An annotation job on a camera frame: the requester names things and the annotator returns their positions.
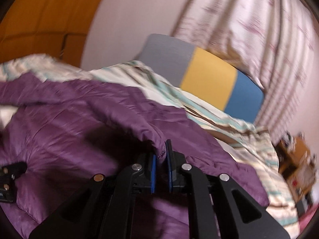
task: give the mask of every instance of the striped blanket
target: striped blanket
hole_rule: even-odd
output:
[[[139,61],[86,72],[56,62],[46,55],[31,55],[0,64],[0,80],[13,80],[27,71],[32,71],[42,81],[98,79],[135,86],[149,99],[163,105],[184,108],[189,119],[228,145],[230,149],[224,148],[225,151],[237,162],[255,168],[269,197],[270,205],[267,211],[288,231],[291,238],[299,235],[295,203],[286,182],[278,173],[278,157],[266,129],[234,119],[192,94],[172,86],[165,78]]]

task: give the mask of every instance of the curtain fold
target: curtain fold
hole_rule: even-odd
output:
[[[247,74],[265,99],[255,120],[277,143],[313,60],[312,14],[299,0],[191,0],[174,33]]]

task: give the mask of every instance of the purple puffer jacket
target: purple puffer jacket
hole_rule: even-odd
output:
[[[31,231],[96,173],[113,175],[166,139],[188,163],[210,175],[228,173],[262,206],[268,198],[255,170],[236,163],[183,109],[145,98],[138,88],[99,81],[40,82],[27,73],[0,83],[0,104],[19,106],[2,134],[0,166],[25,161],[16,204],[1,204],[16,230]],[[137,200],[133,238],[188,238],[186,197]]]

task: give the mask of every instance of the wooden wardrobe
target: wooden wardrobe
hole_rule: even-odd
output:
[[[100,0],[15,0],[0,22],[0,63],[46,53],[80,66]]]

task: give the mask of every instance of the silver screw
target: silver screw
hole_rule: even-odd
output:
[[[226,181],[229,180],[229,175],[226,174],[226,173],[222,173],[222,174],[220,175],[220,179],[221,179],[222,181],[226,182]]]
[[[96,181],[96,182],[101,182],[101,181],[103,181],[104,180],[104,176],[102,175],[102,174],[96,174],[96,175],[94,175],[94,181]]]
[[[132,169],[134,171],[139,171],[139,170],[141,170],[141,168],[142,168],[142,166],[140,164],[133,164],[132,165]]]
[[[183,164],[181,168],[185,171],[189,171],[190,169],[192,169],[192,166],[190,164]]]

